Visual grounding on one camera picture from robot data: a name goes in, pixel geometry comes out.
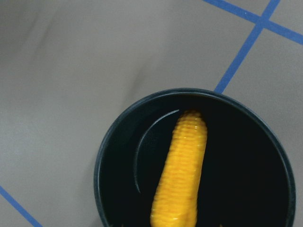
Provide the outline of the yellow plastic corn cob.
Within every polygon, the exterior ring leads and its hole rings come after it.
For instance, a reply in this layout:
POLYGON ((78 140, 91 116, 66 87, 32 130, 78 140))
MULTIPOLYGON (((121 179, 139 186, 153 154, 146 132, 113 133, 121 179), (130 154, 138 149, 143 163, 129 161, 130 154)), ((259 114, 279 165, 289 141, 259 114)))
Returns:
POLYGON ((178 119, 151 207, 153 227, 194 227, 207 143, 207 126, 197 110, 178 119))

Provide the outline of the blue tape center vertical line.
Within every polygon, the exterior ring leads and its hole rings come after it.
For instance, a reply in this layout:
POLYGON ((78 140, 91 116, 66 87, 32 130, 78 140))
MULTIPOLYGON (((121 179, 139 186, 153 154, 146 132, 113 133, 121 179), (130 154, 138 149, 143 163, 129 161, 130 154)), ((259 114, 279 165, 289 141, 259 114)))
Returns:
POLYGON ((214 91, 217 93, 223 93, 223 91, 227 88, 227 85, 230 83, 231 79, 241 66, 242 62, 250 52, 252 46, 256 42, 257 38, 261 34, 265 24, 269 21, 270 17, 274 13, 275 9, 277 8, 278 4, 280 3, 279 0, 270 0, 266 8, 264 9, 263 13, 255 22, 255 25, 250 32, 249 36, 243 43, 242 47, 240 48, 239 52, 235 56, 234 60, 228 67, 227 71, 224 73, 222 78, 220 79, 219 83, 215 87, 214 91))

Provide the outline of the blue tape upper horizontal line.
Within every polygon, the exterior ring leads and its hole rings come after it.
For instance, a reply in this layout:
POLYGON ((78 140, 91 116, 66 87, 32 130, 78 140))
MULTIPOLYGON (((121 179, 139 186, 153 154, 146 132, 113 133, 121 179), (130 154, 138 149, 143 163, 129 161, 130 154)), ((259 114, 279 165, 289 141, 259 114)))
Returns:
MULTIPOLYGON (((261 16, 255 14, 253 12, 250 12, 248 10, 245 10, 243 8, 240 8, 236 5, 233 5, 225 0, 206 0, 206 2, 218 7, 220 9, 223 9, 229 13, 232 13, 238 17, 241 17, 242 19, 245 19, 254 24, 261 20, 261 16)), ((269 19, 267 19, 264 23, 265 23, 265 25, 264 25, 265 29, 267 29, 273 33, 276 33, 280 36, 283 36, 284 38, 287 38, 300 45, 303 44, 303 35, 302 34, 297 33, 280 24, 272 22, 269 19)))

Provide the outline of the blue tape horizontal line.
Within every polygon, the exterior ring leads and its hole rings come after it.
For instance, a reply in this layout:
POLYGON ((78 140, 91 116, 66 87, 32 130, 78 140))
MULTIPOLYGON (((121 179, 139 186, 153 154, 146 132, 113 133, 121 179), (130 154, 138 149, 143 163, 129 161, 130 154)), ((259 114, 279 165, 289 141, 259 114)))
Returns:
MULTIPOLYGON (((261 20, 261 16, 255 14, 253 12, 250 12, 248 10, 245 10, 243 8, 240 8, 236 5, 233 5, 225 0, 206 0, 206 2, 218 7, 220 9, 223 9, 229 13, 232 13, 238 17, 241 17, 242 19, 245 19, 254 24, 261 20)), ((273 33, 276 33, 280 36, 283 36, 284 38, 287 38, 300 45, 303 44, 303 35, 302 34, 297 33, 280 24, 272 22, 269 19, 267 19, 264 23, 265 23, 265 25, 264 25, 265 29, 267 29, 273 33)))
POLYGON ((33 227, 42 227, 42 225, 27 210, 25 210, 2 186, 0 187, 0 194, 33 227))

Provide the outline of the blue tape lower horizontal line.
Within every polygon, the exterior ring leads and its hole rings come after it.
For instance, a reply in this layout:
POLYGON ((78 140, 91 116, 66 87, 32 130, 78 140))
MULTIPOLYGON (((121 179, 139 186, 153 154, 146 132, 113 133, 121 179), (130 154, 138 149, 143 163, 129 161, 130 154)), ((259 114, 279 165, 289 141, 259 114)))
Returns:
POLYGON ((42 227, 42 225, 27 210, 25 210, 2 186, 0 187, 0 194, 33 227, 42 227))

